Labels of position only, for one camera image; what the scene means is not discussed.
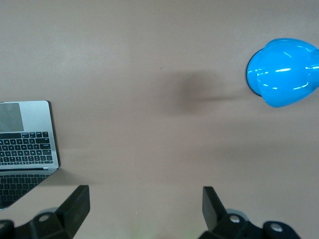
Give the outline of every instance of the metal screw head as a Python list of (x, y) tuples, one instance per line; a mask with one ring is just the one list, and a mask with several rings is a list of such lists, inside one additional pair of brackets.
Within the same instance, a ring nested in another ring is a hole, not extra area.
[(281, 233), (283, 231), (283, 228), (280, 225), (278, 225), (277, 223), (272, 223), (270, 225), (270, 227), (271, 227), (272, 230), (274, 230), (274, 231), (276, 231), (278, 233)]
[(43, 215), (39, 218), (39, 222), (44, 222), (46, 220), (48, 220), (50, 217), (50, 215), (46, 214), (46, 215)]
[(237, 217), (236, 215), (231, 215), (229, 217), (229, 219), (233, 222), (233, 223), (240, 223), (240, 219), (239, 217)]

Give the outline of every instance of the beige surface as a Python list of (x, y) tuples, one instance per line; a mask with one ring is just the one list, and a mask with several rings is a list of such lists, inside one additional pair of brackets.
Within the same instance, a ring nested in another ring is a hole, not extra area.
[(282, 109), (245, 82), (268, 41), (319, 46), (317, 0), (1, 1), (1, 101), (50, 100), (61, 170), (17, 225), (89, 184), (76, 238), (196, 239), (202, 187), (252, 223), (318, 238), (319, 94)]

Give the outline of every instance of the open laptop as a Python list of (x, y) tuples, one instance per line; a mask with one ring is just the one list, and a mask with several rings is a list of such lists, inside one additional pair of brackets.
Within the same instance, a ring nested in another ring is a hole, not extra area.
[(59, 167), (50, 103), (0, 103), (0, 210)]

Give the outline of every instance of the space bar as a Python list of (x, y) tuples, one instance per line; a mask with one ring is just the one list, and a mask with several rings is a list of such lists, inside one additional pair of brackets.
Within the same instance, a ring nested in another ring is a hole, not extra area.
[(0, 139), (22, 138), (21, 133), (0, 133)]

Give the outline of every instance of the glossy blue object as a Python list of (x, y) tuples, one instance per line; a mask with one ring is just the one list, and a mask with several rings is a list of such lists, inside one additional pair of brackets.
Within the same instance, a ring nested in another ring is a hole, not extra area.
[(250, 60), (247, 82), (273, 107), (295, 103), (319, 86), (319, 50), (297, 39), (269, 42)]

